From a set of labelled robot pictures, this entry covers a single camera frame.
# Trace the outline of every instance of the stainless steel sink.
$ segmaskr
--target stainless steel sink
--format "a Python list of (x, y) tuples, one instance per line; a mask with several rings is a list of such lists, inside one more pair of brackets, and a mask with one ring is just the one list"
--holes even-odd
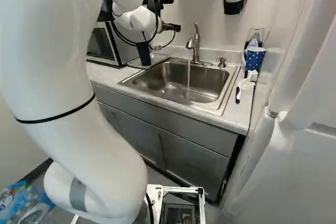
[(191, 64), (188, 92), (188, 61), (170, 58), (150, 70), (143, 70), (126, 78), (119, 84), (221, 115), (237, 77), (237, 70), (237, 66), (230, 65), (219, 68)]

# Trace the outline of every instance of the microwave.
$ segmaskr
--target microwave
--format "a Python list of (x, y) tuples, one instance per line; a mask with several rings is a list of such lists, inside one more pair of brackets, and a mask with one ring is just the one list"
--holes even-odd
[(114, 32), (111, 22), (126, 38), (143, 41), (141, 32), (127, 30), (116, 21), (97, 22), (88, 43), (87, 60), (125, 66), (127, 62), (139, 57), (138, 49), (124, 43)]

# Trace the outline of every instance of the running water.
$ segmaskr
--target running water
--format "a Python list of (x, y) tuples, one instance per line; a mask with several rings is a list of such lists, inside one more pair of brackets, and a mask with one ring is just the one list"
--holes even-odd
[(189, 92), (190, 92), (190, 61), (191, 59), (188, 60), (188, 88), (187, 88), (187, 100), (189, 100)]

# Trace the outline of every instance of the blue polka dot cup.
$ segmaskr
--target blue polka dot cup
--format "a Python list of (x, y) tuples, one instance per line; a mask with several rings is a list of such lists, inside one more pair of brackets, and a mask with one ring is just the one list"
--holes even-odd
[(259, 72), (262, 60), (264, 59), (266, 49), (262, 47), (249, 47), (245, 50), (246, 53), (246, 63), (245, 71), (257, 70)]

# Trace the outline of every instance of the countertop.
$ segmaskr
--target countertop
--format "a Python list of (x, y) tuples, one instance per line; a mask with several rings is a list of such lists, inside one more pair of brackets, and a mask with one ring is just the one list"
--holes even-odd
[[(223, 54), (222, 51), (216, 50), (215, 56)], [(177, 52), (171, 53), (173, 57), (179, 57)], [(228, 65), (240, 66), (238, 58), (228, 57), (225, 55)], [(207, 61), (213, 62), (214, 57), (207, 57)], [(224, 113), (221, 116), (214, 115), (208, 112), (203, 112), (197, 109), (190, 108), (179, 103), (175, 103), (162, 98), (154, 97), (150, 94), (146, 94), (141, 91), (133, 90), (128, 87), (119, 85), (118, 82), (123, 79), (141, 71), (140, 69), (123, 67), (114, 68), (104, 65), (99, 65), (92, 62), (87, 62), (87, 73), (92, 82), (92, 84), (113, 90), (114, 92), (127, 95), (134, 99), (159, 106), (161, 108), (176, 112), (178, 114), (188, 116), (190, 118), (238, 133), (242, 135), (247, 135), (250, 122), (251, 107), (253, 101), (253, 88), (244, 89), (241, 95), (240, 104), (235, 102), (235, 89), (237, 83), (244, 78), (243, 68), (240, 69), (239, 74), (236, 79), (236, 83), (233, 86), (233, 90), (227, 102)]]

